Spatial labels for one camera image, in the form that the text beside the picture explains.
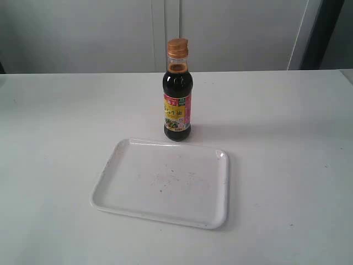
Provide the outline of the white plastic tray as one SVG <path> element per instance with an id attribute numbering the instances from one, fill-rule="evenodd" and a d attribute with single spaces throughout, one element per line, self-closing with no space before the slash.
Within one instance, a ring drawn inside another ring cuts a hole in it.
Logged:
<path id="1" fill-rule="evenodd" d="M 90 204 L 107 213 L 213 230 L 227 218 L 228 191 L 223 150 L 130 138 L 115 145 Z"/>

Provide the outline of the soy sauce bottle gold cap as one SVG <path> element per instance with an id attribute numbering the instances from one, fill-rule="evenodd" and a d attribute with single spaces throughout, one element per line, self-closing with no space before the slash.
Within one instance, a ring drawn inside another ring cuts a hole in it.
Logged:
<path id="1" fill-rule="evenodd" d="M 173 141 L 185 140 L 191 132 L 193 78 L 188 68 L 188 40 L 167 43 L 167 70 L 162 79 L 164 133 Z"/>

